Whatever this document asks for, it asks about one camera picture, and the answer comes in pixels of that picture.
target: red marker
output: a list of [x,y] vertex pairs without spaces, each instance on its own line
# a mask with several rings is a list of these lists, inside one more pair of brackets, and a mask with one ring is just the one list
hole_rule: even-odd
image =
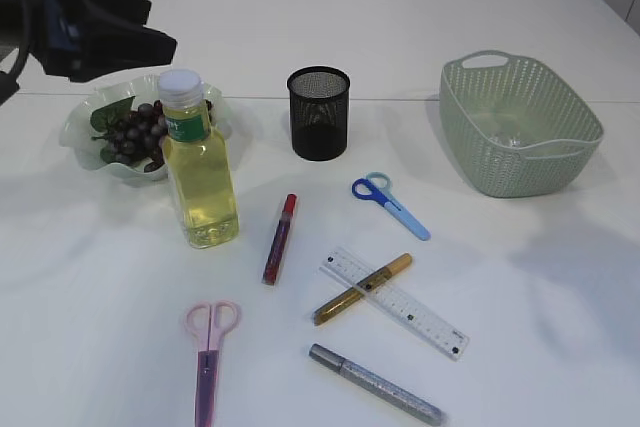
[[291,228],[291,217],[293,217],[293,209],[296,206],[296,199],[297,197],[293,194],[287,195],[287,201],[284,203],[284,209],[282,209],[282,215],[280,216],[280,222],[278,222],[276,235],[273,237],[273,243],[271,244],[271,252],[269,252],[267,265],[264,268],[264,274],[262,274],[262,283],[264,284],[274,285],[276,283],[278,270],[280,269],[280,261],[282,260],[282,254],[284,253],[284,246],[287,243],[287,236],[289,235],[289,229]]

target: silver marker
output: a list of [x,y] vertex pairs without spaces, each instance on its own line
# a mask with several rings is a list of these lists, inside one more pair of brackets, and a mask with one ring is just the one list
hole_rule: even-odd
[[313,344],[309,357],[416,419],[434,426],[441,425],[444,420],[439,408],[321,345]]

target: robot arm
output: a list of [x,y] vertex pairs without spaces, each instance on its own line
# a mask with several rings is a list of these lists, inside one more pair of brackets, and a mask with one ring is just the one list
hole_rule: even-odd
[[171,63],[177,42],[144,27],[150,10],[148,0],[0,0],[0,60],[3,48],[19,48],[13,68],[0,72],[0,105],[19,89],[28,54],[72,82]]

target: clear ruler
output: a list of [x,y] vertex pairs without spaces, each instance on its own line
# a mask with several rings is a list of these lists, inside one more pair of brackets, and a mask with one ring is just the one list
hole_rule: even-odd
[[360,287],[358,282],[374,270],[342,247],[334,249],[325,257],[322,265],[340,281],[360,291],[374,306],[450,359],[458,360],[464,352],[469,337],[441,319],[424,304],[395,287],[393,281],[388,281],[372,291]]

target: black mesh pen holder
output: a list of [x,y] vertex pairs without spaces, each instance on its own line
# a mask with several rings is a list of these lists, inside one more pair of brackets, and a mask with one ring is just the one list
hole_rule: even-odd
[[303,159],[323,161],[347,148],[349,77],[331,67],[306,67],[287,80],[291,143]]

